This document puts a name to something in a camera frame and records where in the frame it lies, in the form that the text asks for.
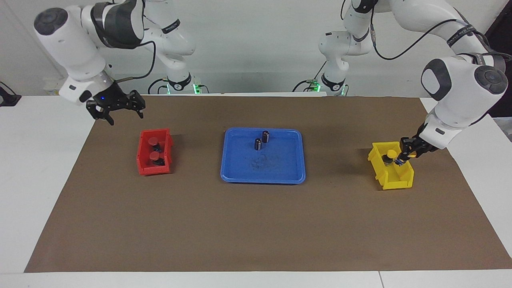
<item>black dial on robot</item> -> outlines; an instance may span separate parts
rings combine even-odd
[[[480,66],[475,70],[475,79],[480,86],[492,94],[501,94],[507,90],[507,76],[492,66]]]
[[[50,8],[41,12],[34,21],[35,30],[44,36],[52,35],[68,20],[68,12],[62,8]]]

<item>yellow cap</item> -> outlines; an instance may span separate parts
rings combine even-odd
[[[388,150],[386,155],[391,159],[395,159],[398,156],[398,153],[395,150]]]

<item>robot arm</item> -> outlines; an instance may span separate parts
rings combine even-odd
[[[143,118],[145,101],[135,90],[123,93],[108,75],[106,61],[97,47],[139,46],[143,37],[143,8],[144,0],[51,8],[34,21],[37,37],[68,72],[60,95],[77,105],[87,102],[93,118],[105,119],[111,125],[114,120],[110,112],[115,110],[134,110]]]
[[[437,35],[456,54],[432,60],[423,71],[421,83],[438,104],[414,137],[401,139],[402,154],[395,163],[402,165],[412,157],[446,148],[503,96],[508,80],[500,53],[493,51],[485,38],[478,36],[481,34],[444,0],[352,0],[345,18],[348,31],[328,33],[320,43],[321,52],[332,63],[322,76],[324,85],[343,85],[348,65],[342,56],[368,53],[368,41],[376,50],[371,15],[389,11],[404,29]]]
[[[193,93],[195,77],[188,70],[184,56],[195,52],[196,42],[181,26],[173,0],[147,1],[145,16],[158,28],[146,29],[143,42],[155,42],[156,56],[165,65],[169,90]]]
[[[123,93],[118,82],[109,76],[106,61],[97,48],[135,49],[143,41],[154,42],[155,54],[166,65],[172,88],[183,91],[192,87],[193,76],[183,56],[191,55],[196,46],[179,28],[180,21],[173,13],[172,0],[69,6],[40,13],[34,29],[43,46],[68,72],[60,95],[77,105],[87,102],[87,110],[95,119],[106,119],[113,125],[110,111],[134,110],[142,118],[145,101],[135,90]],[[144,16],[160,29],[144,29]]]

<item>white table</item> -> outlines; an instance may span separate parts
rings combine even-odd
[[[435,104],[422,101],[428,110]],[[93,123],[84,107],[57,96],[0,108],[0,287],[512,287],[512,270],[23,274]],[[512,143],[487,116],[449,151],[512,255]]]

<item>red plastic bin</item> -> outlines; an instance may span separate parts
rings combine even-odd
[[[154,149],[148,141],[152,137],[156,137],[158,139],[158,144],[160,144],[160,148],[162,150],[160,158],[164,159],[164,166],[153,164],[153,161],[150,159],[150,153],[153,152]],[[170,148],[173,145],[174,142],[170,136],[169,129],[142,131],[140,133],[139,151],[137,152],[137,166],[139,168],[139,174],[146,176],[170,173],[170,164],[172,163]]]

